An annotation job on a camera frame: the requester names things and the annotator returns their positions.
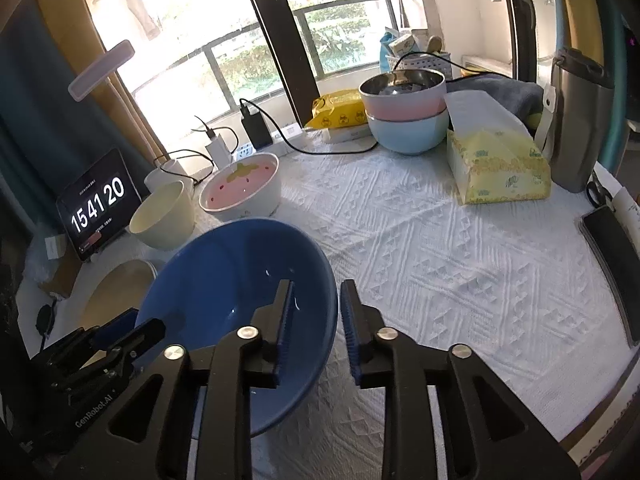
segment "metal bolt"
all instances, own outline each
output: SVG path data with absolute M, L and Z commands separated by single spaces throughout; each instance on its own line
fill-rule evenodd
M 471 357 L 473 351 L 467 345 L 455 345 L 451 349 L 451 353 L 460 359 L 466 359 L 467 357 Z
M 386 341 L 391 341 L 392 339 L 398 337 L 398 330 L 389 326 L 383 326 L 380 330 L 378 330 L 378 337 Z
M 243 326 L 236 333 L 240 339 L 253 339 L 258 335 L 258 329 L 255 326 Z
M 180 345 L 171 345 L 164 349 L 164 357 L 169 361 L 180 359 L 184 355 L 184 348 Z

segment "light blue bowl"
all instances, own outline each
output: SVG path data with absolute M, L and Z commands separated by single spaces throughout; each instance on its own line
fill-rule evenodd
M 367 114 L 369 128 L 386 149 L 403 155 L 419 155 L 442 142 L 449 127 L 449 111 L 421 119 L 394 123 L 381 121 Z
M 166 337 L 136 363 L 147 364 L 171 344 L 187 350 L 215 345 L 249 324 L 256 308 L 272 303 L 282 279 L 295 282 L 296 309 L 280 386 L 257 388 L 251 396 L 252 435 L 269 429 L 315 384 L 338 317 L 329 261 L 318 244 L 291 225 L 268 218 L 236 220 L 182 248 L 149 289 L 136 321 L 164 320 Z

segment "digital clock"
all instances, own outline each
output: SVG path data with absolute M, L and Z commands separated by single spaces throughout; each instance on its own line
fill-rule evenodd
M 68 186 L 56 205 L 78 257 L 85 260 L 129 225 L 140 203 L 114 148 Z

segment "scissors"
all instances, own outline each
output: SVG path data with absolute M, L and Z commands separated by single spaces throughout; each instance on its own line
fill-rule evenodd
M 589 202 L 591 202 L 591 205 L 596 209 L 604 205 L 609 205 L 613 200 L 611 193 L 600 183 L 595 171 L 591 173 L 591 177 L 592 180 L 587 184 L 586 189 Z

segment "white basket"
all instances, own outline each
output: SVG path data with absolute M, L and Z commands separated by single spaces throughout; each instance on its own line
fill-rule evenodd
M 451 59 L 449 52 L 439 52 L 438 56 Z M 389 62 L 389 68 L 393 70 L 398 62 L 398 58 L 387 54 L 386 60 Z M 431 54 L 413 54 L 412 56 L 407 56 L 400 62 L 398 68 L 401 70 L 407 70 L 409 68 L 429 68 L 442 72 L 445 79 L 453 79 L 451 64 Z

